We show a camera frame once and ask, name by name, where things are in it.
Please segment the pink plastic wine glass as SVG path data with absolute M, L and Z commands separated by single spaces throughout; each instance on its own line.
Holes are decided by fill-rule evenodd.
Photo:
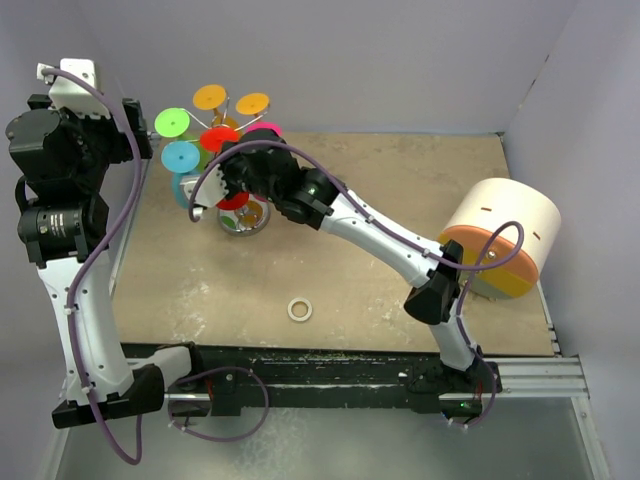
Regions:
M 281 127 L 273 122 L 257 122 L 246 128 L 241 140 L 243 142 L 255 140 L 281 142 L 281 133 Z

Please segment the red plastic wine glass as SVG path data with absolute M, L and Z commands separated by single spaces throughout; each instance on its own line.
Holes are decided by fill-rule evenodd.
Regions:
M 201 146 L 208 152 L 220 154 L 235 146 L 241 138 L 241 133 L 229 126 L 214 126 L 207 129 L 199 137 Z M 248 193 L 236 193 L 229 199 L 223 199 L 216 204 L 220 210 L 234 211 L 245 206 L 249 200 Z

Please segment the orange wine glass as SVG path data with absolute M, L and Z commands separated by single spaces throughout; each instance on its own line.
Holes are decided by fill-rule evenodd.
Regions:
M 269 110 L 270 97 L 263 92 L 253 92 L 242 96 L 235 104 L 237 113 L 250 117 L 250 124 L 261 119 Z
M 208 84 L 200 87 L 194 93 L 192 103 L 197 109 L 213 114 L 211 127 L 239 128 L 238 122 L 229 114 L 230 97 L 222 85 Z

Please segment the blue plastic wine glass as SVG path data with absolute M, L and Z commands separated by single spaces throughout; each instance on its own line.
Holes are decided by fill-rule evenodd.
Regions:
M 185 175 L 192 174 L 200 162 L 200 153 L 194 143 L 188 141 L 173 141 L 167 144 L 161 152 L 161 162 L 166 170 L 172 174 L 171 190 L 179 207 L 186 209 L 188 201 L 181 187 L 181 180 Z

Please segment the orange wine glass front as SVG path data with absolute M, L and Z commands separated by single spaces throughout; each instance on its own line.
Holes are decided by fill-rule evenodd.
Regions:
M 230 97 L 222 85 L 208 84 L 200 87 L 194 93 L 192 103 L 197 109 L 213 114 L 211 127 L 239 128 L 238 122 L 229 114 Z

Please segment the green plastic wine glass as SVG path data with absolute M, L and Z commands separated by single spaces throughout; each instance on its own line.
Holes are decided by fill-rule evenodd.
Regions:
M 196 145 L 200 153 L 200 162 L 196 167 L 196 172 L 203 169 L 202 162 L 206 157 L 198 136 L 198 133 L 204 132 L 205 127 L 205 123 L 193 113 L 180 107 L 171 107 L 161 111 L 154 121 L 155 132 L 163 139 L 166 139 L 168 141 L 167 144 L 182 140 Z

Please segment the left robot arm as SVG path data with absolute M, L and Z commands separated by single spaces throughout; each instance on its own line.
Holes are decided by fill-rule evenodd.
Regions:
M 27 105 L 5 134 L 22 172 L 15 189 L 18 236 L 46 288 L 65 358 L 66 393 L 53 423 L 63 429 L 90 424 L 97 415 L 108 420 L 157 411 L 170 384 L 194 392 L 206 369 L 187 344 L 130 366 L 115 325 L 109 253 L 98 248 L 109 215 L 100 189 L 111 165 L 152 156 L 140 104 L 122 102 L 130 135 L 108 114 L 57 109 L 45 94 L 31 95 Z

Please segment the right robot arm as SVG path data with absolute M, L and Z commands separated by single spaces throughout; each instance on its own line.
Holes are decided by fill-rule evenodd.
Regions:
M 463 247 L 422 239 L 368 206 L 311 156 L 282 139 L 228 142 L 212 171 L 232 193 L 269 200 L 287 220 L 339 237 L 396 271 L 411 287 L 406 313 L 427 325 L 440 349 L 446 383 L 467 391 L 480 379 L 479 346 L 462 319 L 461 273 L 480 271 L 462 262 Z

